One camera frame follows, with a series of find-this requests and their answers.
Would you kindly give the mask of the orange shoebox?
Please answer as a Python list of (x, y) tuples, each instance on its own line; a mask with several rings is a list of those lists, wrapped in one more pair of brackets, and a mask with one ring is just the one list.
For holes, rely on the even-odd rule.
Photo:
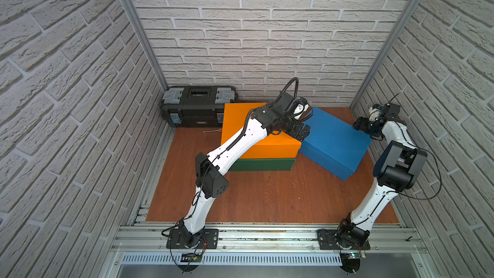
[[(225, 104), (221, 145), (243, 128), (249, 110), (265, 104), (265, 102)], [(295, 140), (285, 133), (269, 135), (251, 147), (243, 154), (241, 159), (296, 158), (301, 145), (300, 141)]]

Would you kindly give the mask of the blue shoebox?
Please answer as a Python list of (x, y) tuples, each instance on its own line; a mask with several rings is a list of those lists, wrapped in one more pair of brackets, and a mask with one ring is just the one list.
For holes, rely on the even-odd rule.
[(310, 134), (302, 141), (299, 153), (343, 181), (354, 175), (371, 137), (320, 108), (313, 109), (306, 123)]

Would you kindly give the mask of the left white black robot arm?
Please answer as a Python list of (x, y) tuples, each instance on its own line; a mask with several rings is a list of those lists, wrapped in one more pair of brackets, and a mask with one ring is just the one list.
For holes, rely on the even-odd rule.
[(205, 242), (203, 229), (208, 213), (215, 199), (229, 187), (225, 175), (248, 149), (269, 135), (285, 133), (301, 142), (310, 134), (310, 126), (304, 122), (312, 115), (302, 117), (310, 104), (298, 96), (298, 84), (299, 79), (293, 77), (274, 101), (249, 110), (242, 129), (223, 145), (196, 156), (196, 193), (189, 212), (176, 225), (187, 248)]

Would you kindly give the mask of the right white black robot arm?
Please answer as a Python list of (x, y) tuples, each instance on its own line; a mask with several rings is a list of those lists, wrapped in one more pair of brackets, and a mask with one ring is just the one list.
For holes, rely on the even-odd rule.
[(353, 124), (372, 139), (384, 139), (387, 147), (374, 165), (369, 192), (338, 226), (335, 238), (343, 249), (365, 244), (377, 217), (393, 198), (413, 187), (427, 161), (427, 152), (413, 143), (399, 117), (400, 109), (391, 102), (375, 104), (368, 117), (359, 117)]

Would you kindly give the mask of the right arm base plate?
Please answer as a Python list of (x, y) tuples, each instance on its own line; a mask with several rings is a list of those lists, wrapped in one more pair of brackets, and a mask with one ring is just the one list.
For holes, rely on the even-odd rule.
[(317, 230), (317, 240), (320, 250), (370, 250), (371, 246), (366, 241), (361, 247), (356, 243), (351, 243), (339, 239), (336, 229), (319, 229)]

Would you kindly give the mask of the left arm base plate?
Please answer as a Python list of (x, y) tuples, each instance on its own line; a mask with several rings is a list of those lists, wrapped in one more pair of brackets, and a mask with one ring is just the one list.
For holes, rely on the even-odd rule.
[(178, 229), (174, 229), (168, 235), (166, 248), (171, 250), (178, 249), (216, 249), (218, 242), (218, 229), (204, 229), (196, 245), (188, 245)]

